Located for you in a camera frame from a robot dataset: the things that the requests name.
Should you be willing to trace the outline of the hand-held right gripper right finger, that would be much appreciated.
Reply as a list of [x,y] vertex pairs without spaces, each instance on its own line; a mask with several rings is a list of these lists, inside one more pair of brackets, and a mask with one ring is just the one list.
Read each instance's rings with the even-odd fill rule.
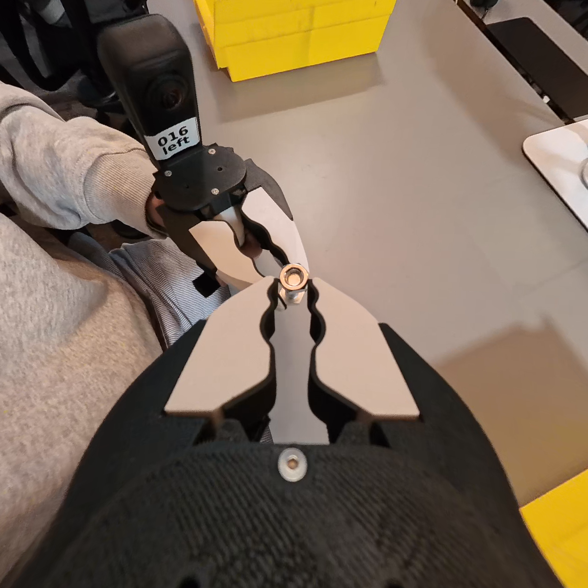
[[317,390],[360,419],[418,419],[420,411],[378,320],[318,277],[309,283],[308,303]]

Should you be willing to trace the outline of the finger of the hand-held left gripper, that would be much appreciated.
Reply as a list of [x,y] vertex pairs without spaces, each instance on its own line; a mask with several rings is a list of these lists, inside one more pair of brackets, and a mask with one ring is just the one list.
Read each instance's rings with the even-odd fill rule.
[[242,291],[271,278],[256,266],[262,246],[248,229],[239,243],[232,226],[224,220],[203,221],[189,229],[190,236],[212,264],[213,276],[234,290]]
[[249,192],[240,210],[245,227],[281,267],[297,264],[310,272],[297,225],[264,188]]

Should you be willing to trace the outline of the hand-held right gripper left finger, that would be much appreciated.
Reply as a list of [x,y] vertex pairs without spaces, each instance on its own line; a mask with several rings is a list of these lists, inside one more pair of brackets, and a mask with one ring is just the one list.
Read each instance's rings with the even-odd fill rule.
[[275,375],[270,335],[276,279],[264,277],[232,296],[206,321],[164,411],[173,416],[224,419]]

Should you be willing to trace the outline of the steel hex nut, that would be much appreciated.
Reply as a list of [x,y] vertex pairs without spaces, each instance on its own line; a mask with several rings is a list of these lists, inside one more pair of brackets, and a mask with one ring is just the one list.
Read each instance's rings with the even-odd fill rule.
[[309,273],[304,266],[298,263],[290,263],[282,268],[279,279],[283,289],[289,292],[297,292],[306,288]]

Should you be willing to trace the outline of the steel bolt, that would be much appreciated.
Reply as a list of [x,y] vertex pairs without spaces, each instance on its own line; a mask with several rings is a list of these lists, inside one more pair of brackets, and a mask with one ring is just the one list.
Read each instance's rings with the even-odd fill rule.
[[306,290],[306,287],[298,290],[288,290],[281,284],[279,284],[277,288],[279,300],[281,301],[284,309],[289,306],[301,304],[305,298]]

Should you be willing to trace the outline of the yellow plastic bin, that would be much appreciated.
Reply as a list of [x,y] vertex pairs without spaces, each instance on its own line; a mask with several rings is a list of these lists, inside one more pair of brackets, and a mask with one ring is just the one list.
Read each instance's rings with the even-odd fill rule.
[[564,587],[587,587],[587,471],[520,508]]
[[396,1],[194,1],[232,82],[378,51]]

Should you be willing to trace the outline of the person's left forearm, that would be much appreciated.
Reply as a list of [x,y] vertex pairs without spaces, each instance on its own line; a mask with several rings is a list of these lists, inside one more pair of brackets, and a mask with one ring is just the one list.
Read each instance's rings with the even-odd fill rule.
[[1,183],[30,224],[73,230],[118,220],[161,238],[146,211],[154,172],[134,139],[89,117],[64,121],[1,83]]

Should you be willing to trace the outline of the grey desk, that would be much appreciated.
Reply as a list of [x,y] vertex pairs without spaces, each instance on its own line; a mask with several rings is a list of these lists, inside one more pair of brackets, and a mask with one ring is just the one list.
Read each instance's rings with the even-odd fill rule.
[[520,504],[587,469],[587,233],[522,153],[560,125],[452,1],[398,1],[377,54],[232,83],[192,1],[206,143],[282,187],[310,270],[466,401]]

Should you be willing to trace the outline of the black flat desk panel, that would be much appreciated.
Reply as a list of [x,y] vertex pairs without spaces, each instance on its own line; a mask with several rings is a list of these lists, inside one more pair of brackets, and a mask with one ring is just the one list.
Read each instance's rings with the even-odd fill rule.
[[587,74],[532,19],[495,22],[486,32],[563,114],[587,116]]

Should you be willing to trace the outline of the person's left hand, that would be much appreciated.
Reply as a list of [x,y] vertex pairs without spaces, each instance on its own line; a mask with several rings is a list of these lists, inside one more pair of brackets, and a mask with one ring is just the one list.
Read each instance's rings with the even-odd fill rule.
[[[164,225],[164,220],[160,215],[160,209],[163,205],[164,201],[155,195],[155,193],[151,192],[145,204],[146,221],[154,231],[169,236]],[[243,228],[243,238],[240,241],[240,251],[251,259],[258,259],[262,253],[262,248],[258,240],[245,228]]]

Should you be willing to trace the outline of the person's grey sweatshirt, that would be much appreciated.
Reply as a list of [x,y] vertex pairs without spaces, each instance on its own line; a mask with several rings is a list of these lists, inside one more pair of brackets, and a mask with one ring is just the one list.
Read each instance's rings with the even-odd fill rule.
[[101,422],[161,351],[128,283],[1,215],[1,579],[34,549]]

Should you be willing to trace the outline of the white document stand with board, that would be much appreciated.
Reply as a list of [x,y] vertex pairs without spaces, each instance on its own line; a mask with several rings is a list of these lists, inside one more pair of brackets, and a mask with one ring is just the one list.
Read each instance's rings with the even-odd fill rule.
[[587,120],[529,136],[522,151],[587,229]]

